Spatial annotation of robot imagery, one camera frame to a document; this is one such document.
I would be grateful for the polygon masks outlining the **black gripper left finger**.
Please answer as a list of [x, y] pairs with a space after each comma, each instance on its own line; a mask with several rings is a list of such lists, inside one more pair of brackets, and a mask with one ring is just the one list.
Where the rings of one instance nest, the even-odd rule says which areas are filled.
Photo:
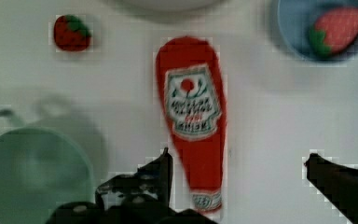
[[163, 153], [132, 175], [116, 175], [95, 190], [95, 202], [102, 209], [120, 206], [127, 198], [145, 194], [169, 205], [172, 189], [173, 158], [167, 147]]

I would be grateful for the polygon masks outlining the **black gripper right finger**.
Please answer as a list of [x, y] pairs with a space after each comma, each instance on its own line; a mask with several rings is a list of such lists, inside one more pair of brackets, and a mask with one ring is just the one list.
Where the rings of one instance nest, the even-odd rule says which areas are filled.
[[311, 153], [304, 163], [306, 178], [352, 224], [358, 224], [358, 169]]

